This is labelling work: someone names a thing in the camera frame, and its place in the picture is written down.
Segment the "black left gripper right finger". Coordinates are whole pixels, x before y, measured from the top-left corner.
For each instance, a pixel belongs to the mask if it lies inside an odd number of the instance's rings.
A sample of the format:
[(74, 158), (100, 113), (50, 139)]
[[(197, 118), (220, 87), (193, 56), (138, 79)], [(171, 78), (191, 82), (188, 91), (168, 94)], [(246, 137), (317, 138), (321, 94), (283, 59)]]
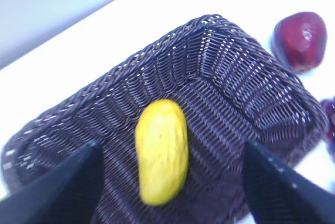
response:
[(256, 223), (334, 223), (334, 195), (256, 141), (244, 144), (242, 180)]

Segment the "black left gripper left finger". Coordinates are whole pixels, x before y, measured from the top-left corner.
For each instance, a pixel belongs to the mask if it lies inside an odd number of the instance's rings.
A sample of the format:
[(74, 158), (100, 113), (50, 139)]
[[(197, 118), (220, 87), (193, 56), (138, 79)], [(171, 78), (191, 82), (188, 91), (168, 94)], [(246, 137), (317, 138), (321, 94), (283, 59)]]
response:
[(91, 223), (102, 194), (102, 145), (93, 140), (1, 201), (1, 223)]

